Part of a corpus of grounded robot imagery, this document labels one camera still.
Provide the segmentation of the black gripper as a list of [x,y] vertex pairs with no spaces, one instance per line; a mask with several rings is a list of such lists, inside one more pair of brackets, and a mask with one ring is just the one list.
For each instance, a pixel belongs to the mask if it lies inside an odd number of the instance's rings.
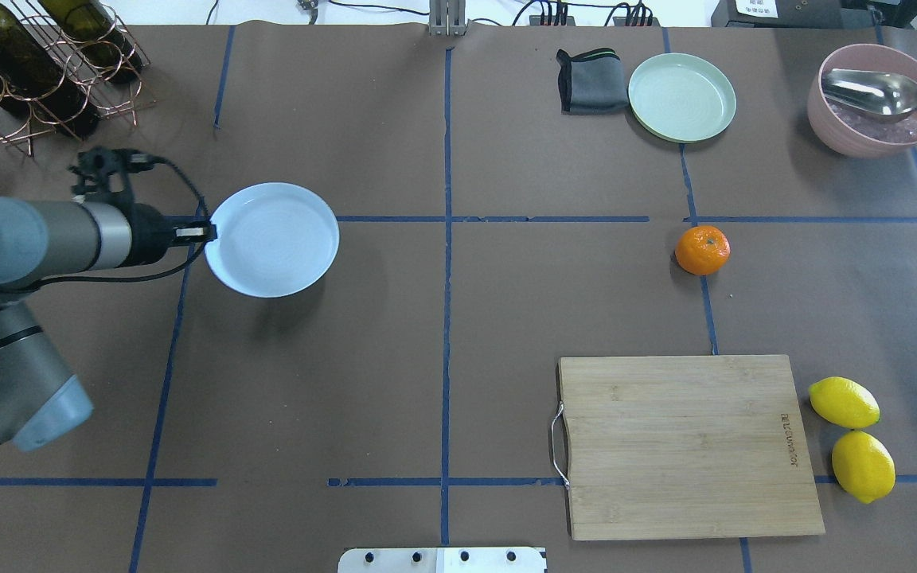
[[163,214],[146,204],[131,210],[131,266],[157,263],[169,249],[186,243],[208,243],[217,238],[214,224],[174,226]]

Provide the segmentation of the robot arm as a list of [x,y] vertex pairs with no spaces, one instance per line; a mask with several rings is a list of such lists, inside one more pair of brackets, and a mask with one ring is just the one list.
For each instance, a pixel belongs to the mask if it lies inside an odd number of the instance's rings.
[[216,236],[207,216],[164,216],[141,203],[0,197],[0,446],[36,450],[92,414],[29,296],[49,284],[98,282],[99,271],[156,263]]

